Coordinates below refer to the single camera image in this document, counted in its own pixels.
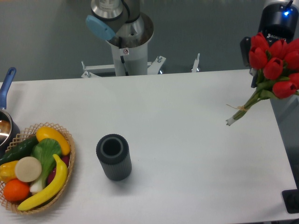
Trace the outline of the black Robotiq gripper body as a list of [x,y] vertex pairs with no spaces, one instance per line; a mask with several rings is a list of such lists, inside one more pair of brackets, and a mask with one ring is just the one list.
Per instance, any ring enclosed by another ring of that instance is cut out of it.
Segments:
[[290,43],[299,20],[297,0],[267,0],[264,4],[258,32],[269,44],[278,40]]

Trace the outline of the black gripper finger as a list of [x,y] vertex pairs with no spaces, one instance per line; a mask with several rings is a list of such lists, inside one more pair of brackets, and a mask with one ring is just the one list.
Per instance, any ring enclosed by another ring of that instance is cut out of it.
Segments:
[[241,55],[242,55],[242,61],[245,67],[249,68],[249,74],[252,76],[252,82],[251,82],[251,87],[256,88],[257,84],[257,70],[252,68],[250,63],[249,63],[249,51],[251,48],[251,38],[250,37],[244,37],[240,41],[240,50],[241,50]]

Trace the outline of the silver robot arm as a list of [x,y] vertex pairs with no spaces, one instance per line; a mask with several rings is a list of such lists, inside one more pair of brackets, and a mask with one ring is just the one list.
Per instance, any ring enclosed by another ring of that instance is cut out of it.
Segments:
[[[140,11],[138,0],[93,0],[92,15],[85,22],[88,29],[111,47],[117,76],[161,73],[165,57],[148,62],[148,43],[154,34],[150,17]],[[281,41],[290,43],[299,20],[297,0],[267,0],[258,28],[257,41],[266,39],[270,47]]]

